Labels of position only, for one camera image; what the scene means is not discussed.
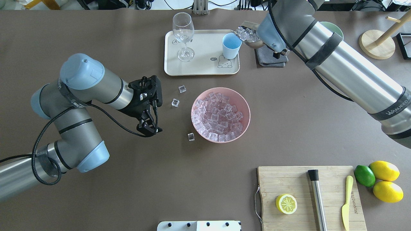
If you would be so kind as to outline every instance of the pink bowl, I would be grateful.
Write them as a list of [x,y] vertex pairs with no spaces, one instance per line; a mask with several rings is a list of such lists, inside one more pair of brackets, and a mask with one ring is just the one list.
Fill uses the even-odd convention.
[[231,141],[234,141],[234,140],[240,138],[244,134],[244,132],[247,130],[248,125],[250,125],[250,114],[251,113],[250,113],[250,107],[248,106],[248,103],[247,103],[247,101],[245,101],[244,97],[242,95],[240,95],[238,92],[236,92],[232,89],[229,89],[229,88],[211,88],[211,89],[208,89],[205,92],[201,93],[196,98],[196,100],[194,100],[193,106],[191,107],[191,116],[193,115],[193,111],[196,108],[195,104],[196,104],[197,100],[198,99],[203,100],[211,92],[214,92],[216,94],[221,93],[225,96],[230,97],[230,104],[235,105],[237,107],[237,110],[242,112],[242,115],[243,115],[243,118],[241,119],[241,123],[242,123],[242,127],[243,127],[242,133],[238,137],[236,137],[235,139],[232,139],[232,140],[227,141],[227,142],[219,142],[219,141],[210,140],[208,137],[204,137],[203,135],[201,135],[197,131],[197,129],[194,127],[196,129],[197,133],[200,136],[202,136],[204,139],[206,139],[208,141],[211,141],[213,143],[228,143],[228,142],[231,142]]

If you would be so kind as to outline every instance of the gray towel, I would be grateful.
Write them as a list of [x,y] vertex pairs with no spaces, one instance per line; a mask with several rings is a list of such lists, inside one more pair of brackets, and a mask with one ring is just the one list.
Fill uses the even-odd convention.
[[285,63],[288,62],[288,57],[285,55],[280,56],[279,59],[274,58],[273,51],[267,46],[256,49],[256,53],[258,62],[263,67],[285,67]]

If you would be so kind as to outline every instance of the white metal plate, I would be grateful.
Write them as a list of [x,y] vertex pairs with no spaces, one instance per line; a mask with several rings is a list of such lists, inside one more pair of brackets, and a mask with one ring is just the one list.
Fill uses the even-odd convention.
[[166,221],[158,224],[157,231],[241,231],[241,221]]
[[165,37],[164,71],[170,76],[183,75],[225,75],[235,74],[240,70],[238,55],[228,60],[223,56],[223,36],[232,30],[196,30],[192,42],[187,47],[194,50],[194,59],[183,62],[178,59],[178,51],[184,43],[177,41],[170,31]]

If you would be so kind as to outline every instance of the tabletop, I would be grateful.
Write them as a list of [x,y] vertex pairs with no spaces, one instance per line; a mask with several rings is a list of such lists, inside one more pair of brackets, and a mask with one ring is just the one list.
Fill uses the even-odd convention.
[[[152,138],[140,138],[90,109],[110,159],[87,173],[76,169],[54,186],[38,185],[0,206],[0,229],[156,230],[160,221],[241,220],[242,230],[261,230],[254,211],[258,166],[368,165],[394,163],[404,199],[388,204],[359,187],[368,230],[408,230],[411,214],[410,150],[388,138],[380,123],[353,102],[325,88],[296,55],[284,68],[261,67],[254,50],[242,46],[240,70],[225,76],[168,76],[164,38],[178,11],[9,11],[0,13],[0,158],[29,153],[46,120],[30,107],[31,95],[56,80],[61,65],[85,53],[127,82],[157,75],[164,104]],[[235,29],[243,21],[260,23],[267,12],[211,10],[193,16],[197,30]],[[344,32],[344,40],[364,54],[358,37],[386,30],[403,12],[317,12]],[[406,24],[400,32],[410,32]],[[411,88],[411,65],[398,49],[372,63]],[[178,86],[187,91],[180,94]],[[213,87],[239,92],[248,102],[251,122],[239,139],[217,144],[196,134],[190,109]],[[171,106],[180,100],[178,108]],[[102,105],[134,129],[137,121]],[[59,139],[54,127],[40,146]]]

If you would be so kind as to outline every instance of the lemon slice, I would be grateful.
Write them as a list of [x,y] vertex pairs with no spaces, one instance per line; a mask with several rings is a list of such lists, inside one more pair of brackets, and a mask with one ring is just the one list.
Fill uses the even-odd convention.
[[285,214],[293,214],[297,210],[297,200],[290,194],[277,196],[275,205],[280,212]]

